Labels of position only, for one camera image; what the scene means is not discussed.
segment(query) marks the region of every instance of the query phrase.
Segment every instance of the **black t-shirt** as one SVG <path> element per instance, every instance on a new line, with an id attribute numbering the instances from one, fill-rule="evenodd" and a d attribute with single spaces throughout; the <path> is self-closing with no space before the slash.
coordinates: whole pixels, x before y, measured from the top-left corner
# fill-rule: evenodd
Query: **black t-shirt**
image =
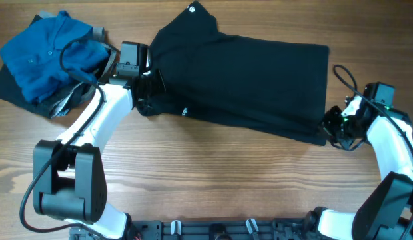
<path id="1" fill-rule="evenodd" d="M 158 32 L 151 54 L 167 92 L 143 99 L 142 115 L 172 113 L 325 145 L 317 125 L 327 46 L 226 35 L 195 1 Z"/>

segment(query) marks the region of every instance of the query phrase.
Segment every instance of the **blue shirt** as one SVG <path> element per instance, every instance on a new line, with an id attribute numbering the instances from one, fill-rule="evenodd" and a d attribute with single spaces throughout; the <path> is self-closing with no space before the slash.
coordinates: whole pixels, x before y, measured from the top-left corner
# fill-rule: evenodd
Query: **blue shirt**
<path id="1" fill-rule="evenodd" d="M 20 86 L 26 101 L 36 103 L 73 81 L 61 70 L 62 48 L 71 40 L 92 34 L 93 27 L 70 18 L 66 11 L 41 19 L 10 40 L 0 50 L 4 64 Z M 78 75 L 96 82 L 90 72 L 109 54 L 97 42 L 74 43 L 66 49 L 63 64 Z"/>

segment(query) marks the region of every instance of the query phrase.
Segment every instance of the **table surface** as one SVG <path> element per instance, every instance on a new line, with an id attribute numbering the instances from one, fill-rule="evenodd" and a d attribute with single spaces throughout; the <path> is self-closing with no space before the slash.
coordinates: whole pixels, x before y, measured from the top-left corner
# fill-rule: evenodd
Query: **table surface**
<path id="1" fill-rule="evenodd" d="M 39 10 L 66 9 L 108 31 L 109 41 L 150 43 L 190 2 L 76 3 L 0 0 L 0 48 Z M 339 63 L 360 87 L 396 86 L 394 106 L 413 120 L 413 1 L 203 1 L 220 31 L 273 41 L 330 47 L 326 107 L 344 107 L 351 92 L 331 72 Z M 53 140 L 81 114 L 48 120 L 0 100 L 0 239 L 66 239 L 36 234 L 18 218 L 32 178 L 32 150 Z M 302 217 L 316 206 L 356 211 L 380 182 L 368 145 L 354 152 L 318 147 L 257 131 L 171 115 L 132 111 L 103 153 L 108 201 L 133 219 L 272 219 Z M 34 214 L 38 227 L 63 224 Z"/>

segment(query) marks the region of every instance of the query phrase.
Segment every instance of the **clothing pile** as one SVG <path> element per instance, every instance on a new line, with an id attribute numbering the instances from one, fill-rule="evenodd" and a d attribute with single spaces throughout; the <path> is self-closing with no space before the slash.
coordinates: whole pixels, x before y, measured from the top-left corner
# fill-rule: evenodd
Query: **clothing pile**
<path id="1" fill-rule="evenodd" d="M 59 64 L 62 48 L 84 36 L 104 41 L 105 30 L 72 19 L 66 11 L 57 16 L 40 12 L 26 30 L 0 50 L 4 62 L 0 70 L 0 99 L 48 118 L 66 115 L 72 107 L 89 100 L 94 89 L 71 79 Z M 115 53 L 111 54 L 100 43 L 85 41 L 66 50 L 63 64 L 97 82 L 114 58 Z"/>
<path id="2" fill-rule="evenodd" d="M 54 117 L 89 99 L 87 86 L 61 70 L 69 41 L 95 30 L 61 11 L 41 19 L 1 50 L 0 98 Z M 171 113 L 325 145 L 317 127 L 325 112 L 329 48 L 227 35 L 197 1 L 162 28 L 150 46 L 152 71 L 166 92 L 138 99 L 144 116 Z M 95 82 L 113 62 L 100 44 L 74 43 L 65 65 Z"/>

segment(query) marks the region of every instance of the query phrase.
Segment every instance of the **wood grain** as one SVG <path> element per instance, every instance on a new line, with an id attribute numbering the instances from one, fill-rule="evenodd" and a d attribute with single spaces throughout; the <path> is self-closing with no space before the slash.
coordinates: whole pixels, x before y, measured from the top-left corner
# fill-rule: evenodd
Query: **wood grain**
<path id="1" fill-rule="evenodd" d="M 150 43 L 188 1 L 32 3 L 0 1 L 0 48 L 34 14 L 66 9 L 108 30 L 110 42 Z M 413 120 L 413 1 L 203 1 L 229 33 L 328 45 L 330 66 L 340 63 L 358 85 L 396 86 L 394 105 Z M 328 73 L 327 108 L 343 107 L 350 92 Z M 52 121 L 0 100 L 0 239 L 66 239 L 67 232 L 35 234 L 18 220 L 31 180 L 33 147 L 55 139 L 84 106 Z M 249 129 L 182 117 L 141 117 L 133 111 L 103 153 L 108 201 L 133 219 L 272 219 L 301 217 L 315 206 L 355 211 L 380 181 L 373 150 L 351 153 Z M 34 214 L 39 227 L 63 224 Z"/>

